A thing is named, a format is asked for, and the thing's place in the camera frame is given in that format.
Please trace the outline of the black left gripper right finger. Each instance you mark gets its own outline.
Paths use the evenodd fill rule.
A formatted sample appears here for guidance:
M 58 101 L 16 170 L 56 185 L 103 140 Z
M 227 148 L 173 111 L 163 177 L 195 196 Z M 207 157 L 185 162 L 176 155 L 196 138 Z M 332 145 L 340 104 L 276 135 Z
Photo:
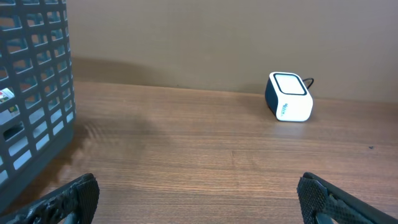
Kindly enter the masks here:
M 388 224 L 397 219 L 319 176 L 306 172 L 297 186 L 304 224 Z

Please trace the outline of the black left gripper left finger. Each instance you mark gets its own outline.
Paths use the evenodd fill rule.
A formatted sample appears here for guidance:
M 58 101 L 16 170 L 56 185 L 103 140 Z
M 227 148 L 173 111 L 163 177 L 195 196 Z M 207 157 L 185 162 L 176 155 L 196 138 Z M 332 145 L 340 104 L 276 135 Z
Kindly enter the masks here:
M 42 198 L 1 217 L 6 224 L 90 224 L 100 196 L 92 173 L 83 174 Z

